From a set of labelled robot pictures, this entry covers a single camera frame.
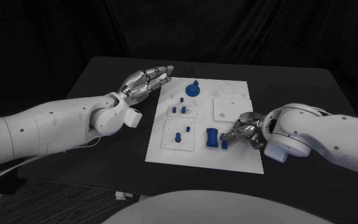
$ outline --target table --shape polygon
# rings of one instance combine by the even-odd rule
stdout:
[[[173,77],[248,82],[255,112],[268,113],[287,103],[303,103],[332,114],[355,116],[330,73],[323,69],[206,64],[148,59],[95,57],[67,98],[115,92],[140,69],[173,65]],[[261,153],[264,175],[144,162],[160,91],[135,105],[142,118],[125,125],[92,148],[53,154],[24,165],[18,177],[92,186],[154,196],[202,189],[256,196],[336,222],[358,221],[358,173],[330,164],[311,151],[278,163]]]

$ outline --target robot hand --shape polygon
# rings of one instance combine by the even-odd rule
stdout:
[[[167,77],[171,71],[173,66],[155,67],[138,70],[127,77],[116,94],[128,106],[140,103],[147,98],[147,94],[171,81],[171,78]]]
[[[141,113],[129,106],[170,82],[171,71],[173,66],[137,71],[116,93],[52,101],[0,117],[0,163],[82,147],[112,135],[122,124],[137,127]]]
[[[291,103],[267,116],[254,112],[241,114],[231,132],[219,139],[231,141],[243,137],[254,149],[259,149],[264,145],[256,140],[262,135],[264,154],[278,162],[285,162],[287,154],[307,157],[313,149],[329,162],[358,172],[356,128],[358,118]]]

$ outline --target white round object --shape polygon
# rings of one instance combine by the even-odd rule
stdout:
[[[219,90],[223,94],[231,95],[235,92],[235,87],[229,83],[225,83],[220,85]]]
[[[314,215],[265,199],[235,193],[186,190],[151,197],[119,212],[115,223],[329,223]]]

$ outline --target floor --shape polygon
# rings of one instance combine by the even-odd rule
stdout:
[[[0,223],[98,224],[138,198],[115,200],[112,190],[28,180],[14,195],[0,196]]]

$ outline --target blue object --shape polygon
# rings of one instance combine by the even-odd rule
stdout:
[[[220,148],[222,149],[228,149],[228,142],[226,142],[226,140],[222,140],[220,141]]]
[[[193,84],[186,86],[184,92],[187,96],[196,96],[199,94],[199,87],[197,87],[199,83],[194,80]]]
[[[206,128],[206,146],[218,147],[218,129]]]
[[[176,143],[179,143],[181,141],[179,132],[174,134],[174,141],[176,141]]]

